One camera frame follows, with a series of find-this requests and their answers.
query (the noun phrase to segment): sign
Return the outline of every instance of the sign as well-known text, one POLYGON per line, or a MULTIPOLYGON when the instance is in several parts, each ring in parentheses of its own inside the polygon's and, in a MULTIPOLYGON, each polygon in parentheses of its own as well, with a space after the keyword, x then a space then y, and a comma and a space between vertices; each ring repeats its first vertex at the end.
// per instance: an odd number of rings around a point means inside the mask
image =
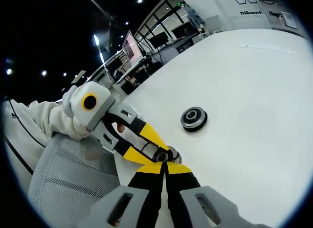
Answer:
POLYGON ((178 53, 183 53, 185 50, 189 49, 193 45, 194 45, 194 42, 192 41, 192 39, 189 39, 187 42, 178 46, 176 49, 177 49, 178 53))

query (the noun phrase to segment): hand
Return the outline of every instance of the hand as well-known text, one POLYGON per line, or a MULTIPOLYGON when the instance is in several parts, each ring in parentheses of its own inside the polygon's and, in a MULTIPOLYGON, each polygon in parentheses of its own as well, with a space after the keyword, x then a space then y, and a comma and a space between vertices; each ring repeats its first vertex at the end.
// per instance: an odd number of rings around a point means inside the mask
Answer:
POLYGON ((125 126, 122 124, 117 124, 117 130, 119 133, 122 133, 125 130, 125 126))

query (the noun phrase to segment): window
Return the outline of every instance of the window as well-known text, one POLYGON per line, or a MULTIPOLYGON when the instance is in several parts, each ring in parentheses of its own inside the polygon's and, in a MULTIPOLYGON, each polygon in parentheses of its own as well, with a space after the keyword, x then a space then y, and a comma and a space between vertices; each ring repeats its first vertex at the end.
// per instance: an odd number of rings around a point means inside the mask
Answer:
POLYGON ((173 34, 172 30, 175 29, 176 27, 182 25, 181 21, 179 20, 179 18, 177 17, 176 14, 172 14, 171 16, 169 16, 168 18, 166 18, 163 21, 163 25, 165 26, 165 28, 168 30, 168 32, 170 33, 170 35, 173 37, 173 39, 176 39, 175 35, 173 34))
POLYGON ((185 8, 180 8, 177 11, 178 15, 180 16, 180 18, 184 21, 184 23, 188 22, 188 17, 187 17, 187 12, 185 11, 185 8))
POLYGON ((140 33, 141 33, 142 35, 146 35, 148 32, 149 32, 149 30, 148 30, 148 28, 146 27, 146 25, 144 25, 144 26, 142 27, 142 29, 140 30, 140 33))
POLYGON ((178 3, 184 1, 184 0, 167 0, 169 2, 169 4, 175 8, 175 6, 177 6, 178 3))
POLYGON ((157 24, 157 19, 154 16, 151 16, 149 20, 147 20, 146 25, 151 29, 155 24, 157 24))
POLYGON ((158 19, 161 19, 165 14, 170 12, 171 8, 168 4, 164 3, 157 11, 156 16, 158 19))
POLYGON ((148 44, 142 37, 141 35, 137 35, 136 39, 139 41, 139 46, 143 48, 144 51, 147 53, 150 52, 151 48, 149 47, 150 44, 148 44))

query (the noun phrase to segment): white wall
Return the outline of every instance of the white wall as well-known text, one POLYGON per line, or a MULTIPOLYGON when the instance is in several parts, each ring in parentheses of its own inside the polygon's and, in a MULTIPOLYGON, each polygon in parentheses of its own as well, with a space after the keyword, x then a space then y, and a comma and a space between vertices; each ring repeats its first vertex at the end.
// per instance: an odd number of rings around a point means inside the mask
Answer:
MULTIPOLYGON (((270 15, 269 11, 280 13, 280 11, 292 12, 281 4, 266 4, 263 1, 259 0, 185 0, 192 8, 194 8, 197 13, 204 20, 219 15, 221 20, 222 29, 224 30, 233 30, 235 29, 234 22, 232 21, 233 17, 238 18, 248 12, 251 14, 264 14, 266 18, 265 21, 268 21, 272 27, 277 27, 280 24, 279 19, 273 15, 270 15)), ((298 30, 293 30, 288 27, 284 27, 285 30, 290 30, 296 32, 305 37, 305 31, 300 22, 297 22, 298 30)))

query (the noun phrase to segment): desk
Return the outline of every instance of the desk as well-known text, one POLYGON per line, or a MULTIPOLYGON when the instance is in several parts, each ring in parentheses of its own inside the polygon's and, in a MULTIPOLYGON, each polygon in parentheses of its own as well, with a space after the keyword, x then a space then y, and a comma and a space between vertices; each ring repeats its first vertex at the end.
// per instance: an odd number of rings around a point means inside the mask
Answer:
POLYGON ((127 69, 127 71, 121 76, 121 78, 118 79, 118 81, 115 84, 121 83, 128 75, 130 75, 132 72, 136 72, 141 66, 148 62, 149 62, 148 59, 144 57, 141 61, 135 63, 129 69, 127 69))
MULTIPOLYGON (((312 58, 308 42, 290 33, 222 32, 164 65, 125 103, 181 153, 201 185, 234 202, 248 221, 278 227, 312 181, 312 58), (195 134, 180 124, 192 106, 209 118, 195 134)), ((126 184, 129 162, 115 161, 126 184)))

